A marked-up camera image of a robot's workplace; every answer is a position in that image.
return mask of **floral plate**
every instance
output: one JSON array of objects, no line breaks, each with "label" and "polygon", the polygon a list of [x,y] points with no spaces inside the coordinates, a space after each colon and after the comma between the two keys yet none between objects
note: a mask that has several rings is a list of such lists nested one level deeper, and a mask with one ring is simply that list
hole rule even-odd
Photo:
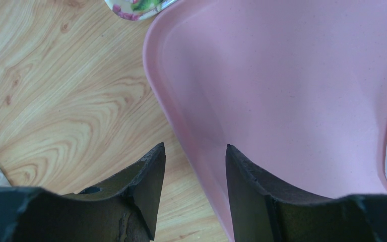
[{"label": "floral plate", "polygon": [[131,21],[150,18],[175,1],[177,0],[105,0],[114,13]]}]

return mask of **wooden floor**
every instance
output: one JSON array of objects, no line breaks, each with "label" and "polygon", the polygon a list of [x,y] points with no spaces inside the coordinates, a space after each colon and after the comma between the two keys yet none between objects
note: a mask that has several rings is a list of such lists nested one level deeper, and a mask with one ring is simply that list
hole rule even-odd
[{"label": "wooden floor", "polygon": [[163,141],[156,241],[227,241],[146,80],[151,20],[104,1],[0,1],[0,166],[13,185],[79,192]]}]

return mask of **wood grain pattern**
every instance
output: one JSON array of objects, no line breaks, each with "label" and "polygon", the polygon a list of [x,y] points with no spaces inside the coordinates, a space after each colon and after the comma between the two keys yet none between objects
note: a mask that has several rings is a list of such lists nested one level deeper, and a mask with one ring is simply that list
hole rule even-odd
[{"label": "wood grain pattern", "polygon": [[227,241],[146,80],[150,23],[104,1],[0,1],[0,166],[13,185],[66,194],[164,141],[156,241]]}]

